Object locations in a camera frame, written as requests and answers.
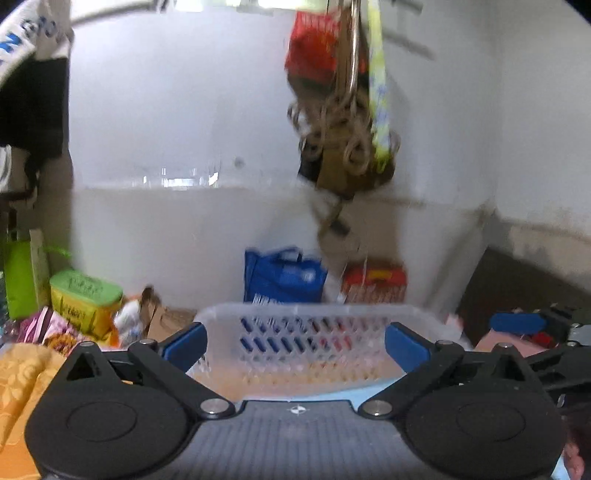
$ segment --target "metal screw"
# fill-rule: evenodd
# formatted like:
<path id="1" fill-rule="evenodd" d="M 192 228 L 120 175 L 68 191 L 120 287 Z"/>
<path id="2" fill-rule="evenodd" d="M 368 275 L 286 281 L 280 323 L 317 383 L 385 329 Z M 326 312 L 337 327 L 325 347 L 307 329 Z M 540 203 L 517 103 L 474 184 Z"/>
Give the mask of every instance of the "metal screw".
<path id="1" fill-rule="evenodd" d="M 151 338 L 142 338 L 139 342 L 142 345 L 145 345 L 154 351 L 158 348 L 158 342 L 156 340 L 151 339 Z"/>
<path id="2" fill-rule="evenodd" d="M 383 417 L 392 411 L 392 405 L 384 400 L 370 400 L 362 406 L 363 411 L 372 417 Z"/>
<path id="3" fill-rule="evenodd" d="M 201 409 L 210 415 L 224 413 L 230 408 L 230 404 L 223 398 L 210 398 L 201 402 Z"/>

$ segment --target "orange cloth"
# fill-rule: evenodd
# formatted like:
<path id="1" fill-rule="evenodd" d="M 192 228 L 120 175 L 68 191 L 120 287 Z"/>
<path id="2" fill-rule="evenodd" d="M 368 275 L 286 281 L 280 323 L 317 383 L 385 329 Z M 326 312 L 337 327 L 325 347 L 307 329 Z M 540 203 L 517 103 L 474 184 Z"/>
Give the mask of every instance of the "orange cloth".
<path id="1" fill-rule="evenodd" d="M 0 355 L 0 480 L 38 480 L 25 444 L 25 425 L 43 392 L 66 360 L 31 343 L 5 347 Z"/>

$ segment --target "plastic laundry basket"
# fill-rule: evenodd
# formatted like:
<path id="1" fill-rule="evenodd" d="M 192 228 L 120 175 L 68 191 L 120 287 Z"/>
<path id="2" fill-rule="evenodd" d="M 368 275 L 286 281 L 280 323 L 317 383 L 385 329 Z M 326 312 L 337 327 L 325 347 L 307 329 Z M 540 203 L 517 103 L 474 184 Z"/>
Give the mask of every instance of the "plastic laundry basket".
<path id="1" fill-rule="evenodd" d="M 393 380 L 403 373 L 384 346 L 401 322 L 431 341 L 461 331 L 406 305 L 223 304 L 195 318 L 207 352 L 188 372 L 233 401 L 310 395 Z"/>

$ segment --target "white wall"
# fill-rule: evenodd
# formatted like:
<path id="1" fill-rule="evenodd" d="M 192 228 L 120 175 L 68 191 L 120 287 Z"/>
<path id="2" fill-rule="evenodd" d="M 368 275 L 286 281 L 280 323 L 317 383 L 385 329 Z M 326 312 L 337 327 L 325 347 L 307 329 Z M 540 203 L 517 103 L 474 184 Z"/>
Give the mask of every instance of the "white wall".
<path id="1" fill-rule="evenodd" d="M 384 24 L 435 59 L 386 46 L 394 127 L 403 138 L 397 177 L 385 198 L 359 198 L 346 215 L 362 251 L 405 263 L 409 302 L 445 313 L 483 249 L 472 211 L 494 191 L 500 72 L 487 2 L 425 4 L 415 17 L 384 2 Z M 240 300 L 246 247 L 317 250 L 309 201 L 319 199 L 295 183 L 297 137 L 285 114 L 292 24 L 289 12 L 223 10 L 78 26 L 72 174 L 63 174 L 66 159 L 48 165 L 38 208 L 48 243 L 70 248 L 73 265 L 90 275 L 130 293 L 154 283 L 180 307 Z M 163 168 L 169 179 L 205 183 L 219 173 L 219 188 L 164 189 Z M 72 190 L 61 193 L 69 181 Z M 467 243 L 470 252 L 459 255 Z M 340 275 L 345 256 L 329 257 Z"/>
<path id="2" fill-rule="evenodd" d="M 489 8 L 430 0 L 420 17 L 384 2 L 384 26 L 435 60 L 386 45 L 402 150 L 387 195 L 475 209 L 492 198 L 496 63 Z M 80 187 L 206 176 L 241 185 L 296 177 L 283 70 L 293 12 L 133 14 L 80 25 L 70 151 Z M 234 160 L 245 166 L 236 171 Z"/>
<path id="3" fill-rule="evenodd" d="M 591 27 L 562 0 L 498 0 L 501 217 L 591 234 Z"/>

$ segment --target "plastic bag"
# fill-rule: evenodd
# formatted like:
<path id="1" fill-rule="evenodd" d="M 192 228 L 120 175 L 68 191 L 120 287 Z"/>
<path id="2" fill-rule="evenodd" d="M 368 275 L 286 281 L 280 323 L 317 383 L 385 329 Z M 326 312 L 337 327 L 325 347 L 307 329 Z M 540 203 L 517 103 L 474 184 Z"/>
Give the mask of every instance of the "plastic bag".
<path id="1" fill-rule="evenodd" d="M 320 303 L 327 272 L 317 258 L 303 258 L 296 247 L 268 255 L 245 252 L 244 301 Z"/>

